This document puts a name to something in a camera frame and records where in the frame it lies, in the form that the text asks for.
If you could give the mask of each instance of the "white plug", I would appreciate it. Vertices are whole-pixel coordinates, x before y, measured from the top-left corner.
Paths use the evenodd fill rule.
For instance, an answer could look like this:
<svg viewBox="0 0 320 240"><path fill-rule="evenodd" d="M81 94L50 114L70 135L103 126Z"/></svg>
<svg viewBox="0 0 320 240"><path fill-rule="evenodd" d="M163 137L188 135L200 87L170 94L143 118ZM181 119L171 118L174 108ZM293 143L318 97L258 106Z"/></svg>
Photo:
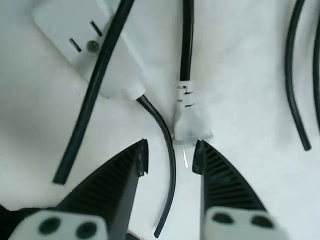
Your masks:
<svg viewBox="0 0 320 240"><path fill-rule="evenodd" d="M174 116L174 142L179 145L195 145L197 140L212 138L210 128L194 99L192 81L180 81Z"/></svg>
<svg viewBox="0 0 320 240"><path fill-rule="evenodd" d="M35 23L78 73L90 80L113 12L105 0L43 0L33 11ZM100 93L131 100L145 92L143 66L125 32L115 46Z"/></svg>

